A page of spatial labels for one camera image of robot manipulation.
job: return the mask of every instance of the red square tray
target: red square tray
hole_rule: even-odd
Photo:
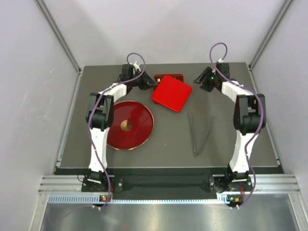
[[[191,86],[165,75],[153,92],[152,100],[175,112],[179,112],[191,91]]]

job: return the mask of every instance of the cable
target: cable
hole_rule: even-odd
[[[116,84],[110,86],[109,88],[105,89],[105,90],[101,93],[101,95],[99,96],[99,98],[98,98],[98,100],[97,100],[97,102],[96,102],[96,104],[95,104],[95,106],[94,106],[94,108],[93,108],[93,110],[92,110],[92,112],[91,112],[91,114],[90,114],[90,117],[89,117],[89,122],[88,122],[88,136],[89,136],[89,140],[90,140],[90,142],[91,142],[91,145],[92,145],[93,148],[94,148],[96,158],[97,158],[98,162],[100,163],[100,165],[102,166],[102,168],[103,168],[103,170],[104,170],[104,173],[105,173],[105,175],[106,175],[106,177],[107,177],[107,181],[108,181],[108,197],[107,197],[107,200],[106,200],[105,204],[104,204],[101,208],[106,207],[107,204],[108,204],[108,202],[109,202],[110,193],[111,193],[111,183],[110,183],[110,177],[109,177],[109,175],[108,175],[108,173],[107,173],[107,171],[106,171],[106,168],[104,167],[102,161],[100,160],[100,158],[99,158],[99,156],[98,156],[98,154],[97,154],[96,146],[95,146],[95,144],[94,144],[94,142],[93,142],[92,135],[91,135],[91,126],[90,126],[90,125],[91,125],[91,122],[92,122],[92,118],[93,118],[94,112],[95,112],[95,110],[97,109],[98,104],[99,104],[99,102],[101,101],[101,99],[102,99],[102,97],[103,97],[103,95],[104,95],[105,93],[107,93],[108,91],[110,91],[111,89],[115,88],[116,86],[118,86],[118,85],[120,85],[120,84],[125,84],[125,83],[132,82],[132,81],[138,79],[140,76],[143,75],[143,73],[144,73],[144,71],[145,71],[145,66],[146,66],[146,64],[145,64],[144,58],[143,58],[140,54],[135,53],[135,52],[129,53],[129,54],[127,55],[127,57],[126,57],[127,63],[129,64],[128,59],[129,59],[129,57],[130,57],[131,55],[133,55],[133,54],[139,56],[139,57],[142,59],[142,61],[143,61],[143,70],[142,70],[142,71],[140,72],[140,74],[137,75],[136,77],[134,77],[134,78],[132,78],[132,79],[129,79],[129,80],[126,80],[126,81],[123,81],[123,82],[120,82],[120,83],[116,83]],[[48,214],[47,214],[47,216],[48,216],[48,217],[47,217],[48,222],[49,222],[51,225],[56,226],[56,225],[58,225],[61,221],[63,221],[66,217],[68,217],[69,215],[71,215],[71,214],[74,213],[75,211],[79,210],[80,208],[90,207],[90,206],[92,207],[92,205],[81,205],[81,206],[78,206],[78,207],[76,207],[75,209],[73,209],[72,211],[70,211],[70,212],[68,212],[67,214],[65,214],[65,215],[64,215],[62,218],[60,218],[60,220],[57,221],[56,223],[53,223],[53,222],[51,221],[51,219],[50,219],[50,212],[49,212],[49,210],[48,210],[48,211],[47,211],[47,213],[48,213]]]
[[[249,140],[249,141],[246,143],[246,145],[245,145],[246,160],[247,160],[248,167],[250,168],[250,170],[251,170],[251,172],[252,172],[252,174],[253,174],[253,176],[254,176],[254,184],[253,184],[252,190],[251,190],[250,194],[247,196],[246,200],[244,200],[244,202],[239,206],[239,208],[240,208],[240,207],[244,206],[244,204],[246,204],[246,202],[251,198],[252,193],[254,192],[254,190],[255,190],[255,188],[256,188],[256,182],[257,182],[256,173],[255,173],[255,171],[254,171],[254,169],[253,169],[253,167],[252,167],[252,165],[251,165],[251,163],[250,163],[250,160],[249,160],[249,158],[248,158],[247,147],[248,147],[249,143],[256,137],[256,135],[259,134],[259,132],[261,131],[261,127],[262,127],[263,119],[264,119],[264,110],[263,110],[262,102],[261,102],[260,98],[258,97],[257,93],[255,93],[253,90],[251,90],[251,89],[249,89],[249,88],[246,88],[246,87],[244,87],[244,86],[241,86],[241,85],[239,85],[239,84],[236,84],[236,83],[232,82],[231,80],[229,80],[227,77],[225,77],[225,76],[218,70],[218,68],[216,67],[216,65],[214,64],[213,59],[212,59],[212,51],[213,51],[213,49],[214,49],[216,46],[218,46],[218,45],[223,45],[223,46],[226,48],[225,54],[224,54],[224,56],[223,56],[222,59],[224,59],[224,58],[227,56],[227,53],[228,53],[228,47],[227,47],[227,45],[226,45],[225,43],[223,43],[223,42],[218,42],[218,43],[214,44],[214,45],[211,47],[211,49],[210,49],[209,58],[210,58],[211,64],[213,65],[213,67],[215,68],[215,70],[220,74],[220,76],[223,77],[227,82],[230,82],[231,84],[233,84],[233,85],[235,85],[235,86],[237,86],[237,87],[239,87],[239,88],[242,88],[243,90],[246,90],[246,91],[252,93],[252,94],[255,96],[255,98],[257,99],[257,101],[258,101],[258,104],[259,104],[259,106],[260,106],[260,113],[261,113],[259,125],[258,125],[258,127],[257,127],[257,129],[256,129],[256,131],[255,131],[255,133],[253,134],[253,136],[250,138],[250,140]]]
[[[241,185],[241,197],[244,198],[244,195],[245,195],[245,189],[244,186]]]
[[[77,179],[78,179],[78,181],[80,181],[81,183],[83,183],[83,182],[79,179],[79,175],[77,175]]]
[[[94,142],[93,142],[93,139],[92,139],[92,135],[91,135],[91,123],[92,123],[92,118],[93,118],[93,115],[94,115],[95,110],[96,110],[97,107],[98,107],[98,104],[99,104],[100,101],[102,100],[102,97],[103,97],[103,95],[104,95],[105,93],[107,93],[108,91],[110,91],[111,89],[115,88],[116,86],[118,86],[118,85],[120,85],[120,84],[125,84],[125,83],[132,82],[132,81],[138,79],[140,76],[143,75],[144,70],[145,70],[145,60],[144,60],[144,58],[143,58],[140,54],[135,53],[135,52],[132,52],[132,53],[128,54],[128,56],[126,57],[127,63],[129,64],[128,59],[129,59],[129,57],[130,57],[131,55],[133,55],[133,54],[139,56],[139,57],[142,59],[142,61],[143,61],[144,67],[143,67],[143,70],[141,71],[141,73],[140,73],[139,75],[137,75],[136,77],[132,78],[132,79],[129,79],[129,80],[126,80],[126,81],[123,81],[123,82],[120,82],[120,83],[116,83],[116,84],[110,86],[109,88],[105,89],[105,90],[101,93],[101,95],[99,96],[99,98],[97,99],[96,104],[95,104],[95,106],[94,106],[94,108],[93,108],[93,110],[92,110],[92,112],[91,112],[91,114],[90,114],[90,117],[89,117],[89,122],[88,122],[88,136],[89,136],[89,140],[90,140],[91,145],[92,145],[93,148],[94,148],[96,158],[97,158],[98,162],[100,163],[100,165],[102,166],[102,168],[103,168],[103,170],[104,170],[104,173],[105,173],[105,175],[106,175],[106,177],[107,177],[107,181],[108,181],[108,198],[107,198],[107,200],[106,200],[106,203],[102,206],[102,208],[104,208],[104,207],[107,205],[107,203],[109,202],[110,193],[111,193],[111,192],[110,192],[110,191],[111,191],[111,183],[110,183],[109,175],[108,175],[108,173],[107,173],[107,171],[106,171],[106,169],[105,169],[105,167],[104,167],[102,161],[100,160],[100,158],[99,158],[99,156],[98,156],[98,154],[97,154],[96,146],[95,146],[95,144],[94,144]]]

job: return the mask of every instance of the white wall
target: white wall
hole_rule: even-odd
[[[77,77],[33,0],[0,1],[0,230],[24,231]]]
[[[281,158],[308,205],[308,1],[296,0],[254,68]]]
[[[122,64],[132,51],[147,63],[204,63],[219,41],[229,47],[227,61],[249,63],[284,2],[44,1],[80,66]]]

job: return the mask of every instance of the gray table surface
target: gray table surface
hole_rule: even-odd
[[[229,163],[236,140],[233,127],[234,103],[219,91],[211,93],[199,89],[193,80],[209,64],[149,64],[146,72],[155,74],[181,73],[185,83],[192,86],[186,104],[179,113],[151,99],[153,90],[141,91],[134,88],[120,101],[133,100],[146,105],[154,116],[154,130],[149,140],[142,146],[120,151],[107,148],[108,167],[225,167]],[[88,98],[91,92],[99,92],[109,87],[121,73],[121,65],[86,66],[81,78],[76,105],[64,148],[61,167],[89,167],[90,142],[85,120]],[[246,87],[253,84],[245,63],[230,63],[231,78],[237,79]],[[215,117],[204,149],[198,158],[192,153],[188,125],[188,110],[192,111],[197,147],[203,133]],[[251,162],[253,166],[277,166],[276,157],[266,129],[263,129],[253,147]]]

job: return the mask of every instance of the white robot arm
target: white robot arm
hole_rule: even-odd
[[[226,78],[230,79],[228,63],[217,62],[216,68]],[[249,166],[246,156],[250,158],[258,134],[248,144],[247,153],[245,153],[245,146],[257,131],[261,119],[260,106],[255,96],[253,93],[242,89],[242,86],[237,81],[226,81],[210,67],[207,67],[194,83],[202,84],[201,88],[208,92],[216,88],[235,103],[233,125],[236,129],[236,143],[233,157],[228,164],[226,182],[229,184],[231,182],[247,181]],[[257,95],[262,102],[262,108],[265,113],[265,97],[263,94]],[[264,116],[261,128],[265,127],[265,121]]]
[[[107,168],[107,136],[113,122],[114,103],[121,97],[127,95],[133,87],[138,87],[141,90],[147,90],[149,88],[157,86],[157,83],[152,80],[146,74],[146,72],[143,72],[143,74],[139,78],[133,80],[133,78],[135,78],[136,75],[139,74],[141,74],[141,69],[139,68],[137,63],[122,65],[122,74],[120,74],[119,76],[119,82],[114,83],[112,85],[113,88],[110,87],[111,89],[104,93],[101,102],[99,103],[99,106],[95,109],[94,106],[103,91],[98,93],[93,92],[90,94],[86,121],[87,123],[91,123],[91,137],[96,146],[96,152],[98,154],[98,157],[101,160],[105,169]],[[95,112],[93,114],[92,121],[89,121],[89,117],[93,109],[95,110]],[[93,145],[91,146],[91,161],[89,169],[92,172],[104,172],[104,169],[96,156]]]
[[[105,95],[113,96],[114,102],[116,102],[118,99],[126,95],[127,92],[126,90],[127,86],[125,84],[120,84],[111,89],[110,91],[106,92]],[[96,145],[97,154],[105,168],[107,168],[106,147],[107,147],[107,136],[109,129],[110,128],[106,128],[104,129],[104,131],[102,131],[100,128],[91,129],[92,140]],[[89,168],[95,172],[99,171],[103,172],[103,168],[96,157],[93,146],[91,147],[91,161]]]
[[[228,96],[234,103],[236,103],[236,98],[238,95],[253,96],[251,92],[248,92],[240,87],[237,81],[223,82],[221,87],[221,93]],[[247,172],[249,171],[249,166],[246,160],[245,145],[252,138],[254,132],[246,133],[243,135],[239,130],[236,130],[236,143],[234,148],[233,157],[229,163],[232,172]],[[258,134],[249,143],[247,147],[247,155],[250,158],[254,142],[257,139]]]

